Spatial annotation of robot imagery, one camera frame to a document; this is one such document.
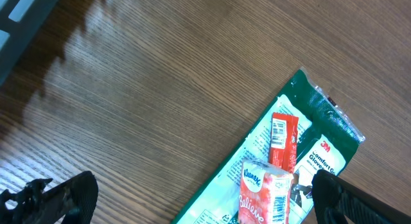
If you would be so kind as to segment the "red snack packet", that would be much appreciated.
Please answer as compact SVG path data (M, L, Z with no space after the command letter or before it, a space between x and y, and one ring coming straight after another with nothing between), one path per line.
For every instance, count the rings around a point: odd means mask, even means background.
M277 168L293 173L297 162L299 118L274 112L268 162Z

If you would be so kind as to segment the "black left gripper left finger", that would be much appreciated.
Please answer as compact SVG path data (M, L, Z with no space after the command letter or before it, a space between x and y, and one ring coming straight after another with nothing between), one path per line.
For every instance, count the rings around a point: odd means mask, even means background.
M1 223L84 223L92 220L98 199L98 183L84 171L45 191L52 181L39 178L18 193L1 193Z

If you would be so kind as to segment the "green 3M gloves package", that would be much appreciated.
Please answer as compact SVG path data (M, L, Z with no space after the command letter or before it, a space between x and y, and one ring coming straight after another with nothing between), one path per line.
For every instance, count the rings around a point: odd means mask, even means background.
M274 220L302 223L313 208L313 176L339 175L365 136L300 68L263 111L249 133L200 186L174 223L238 223L244 160L261 160L293 173L290 212Z

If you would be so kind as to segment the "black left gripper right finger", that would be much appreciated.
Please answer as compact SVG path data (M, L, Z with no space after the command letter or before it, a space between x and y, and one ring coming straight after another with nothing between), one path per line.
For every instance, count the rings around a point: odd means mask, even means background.
M312 180L312 198L318 224L400 224L410 216L383 203L332 173L320 169Z

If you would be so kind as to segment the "red Kleenex tissue pack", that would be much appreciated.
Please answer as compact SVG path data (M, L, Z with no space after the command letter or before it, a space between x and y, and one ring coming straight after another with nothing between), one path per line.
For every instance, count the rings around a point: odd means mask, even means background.
M293 175L260 160L242 165L239 223L287 224Z

